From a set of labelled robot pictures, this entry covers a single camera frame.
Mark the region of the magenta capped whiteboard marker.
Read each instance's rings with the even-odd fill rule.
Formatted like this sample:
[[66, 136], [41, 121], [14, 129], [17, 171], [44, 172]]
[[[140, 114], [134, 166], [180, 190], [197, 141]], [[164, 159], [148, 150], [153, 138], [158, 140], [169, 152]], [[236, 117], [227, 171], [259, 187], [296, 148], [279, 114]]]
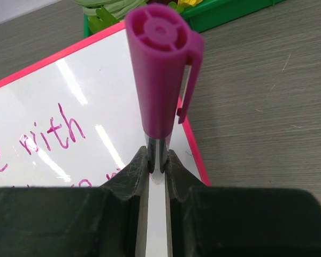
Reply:
[[164, 173], [174, 122], [182, 124], [203, 62], [204, 39], [172, 8], [150, 4], [125, 17], [150, 173]]

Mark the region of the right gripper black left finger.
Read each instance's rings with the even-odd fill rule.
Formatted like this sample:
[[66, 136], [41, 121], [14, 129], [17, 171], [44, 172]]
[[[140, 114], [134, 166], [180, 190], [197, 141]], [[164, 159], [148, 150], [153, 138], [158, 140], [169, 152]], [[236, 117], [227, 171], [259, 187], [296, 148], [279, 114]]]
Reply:
[[0, 256], [145, 256], [148, 160], [98, 187], [1, 187]]

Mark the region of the pink framed whiteboard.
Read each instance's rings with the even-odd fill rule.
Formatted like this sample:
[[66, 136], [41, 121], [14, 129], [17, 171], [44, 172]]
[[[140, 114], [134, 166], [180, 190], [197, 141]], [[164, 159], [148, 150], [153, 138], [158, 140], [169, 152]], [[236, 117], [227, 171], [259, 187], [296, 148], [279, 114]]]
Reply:
[[[140, 147], [147, 141], [125, 22], [0, 81], [0, 188], [98, 187]], [[174, 122], [171, 150], [207, 186], [187, 116]], [[145, 256], [172, 256], [165, 171], [148, 168]]]

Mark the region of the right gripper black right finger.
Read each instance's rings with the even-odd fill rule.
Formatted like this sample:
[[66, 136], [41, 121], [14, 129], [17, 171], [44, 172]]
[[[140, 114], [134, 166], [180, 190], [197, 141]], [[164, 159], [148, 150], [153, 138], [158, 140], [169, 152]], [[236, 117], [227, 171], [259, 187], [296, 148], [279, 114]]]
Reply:
[[321, 205], [296, 188], [211, 187], [169, 151], [172, 256], [321, 256]]

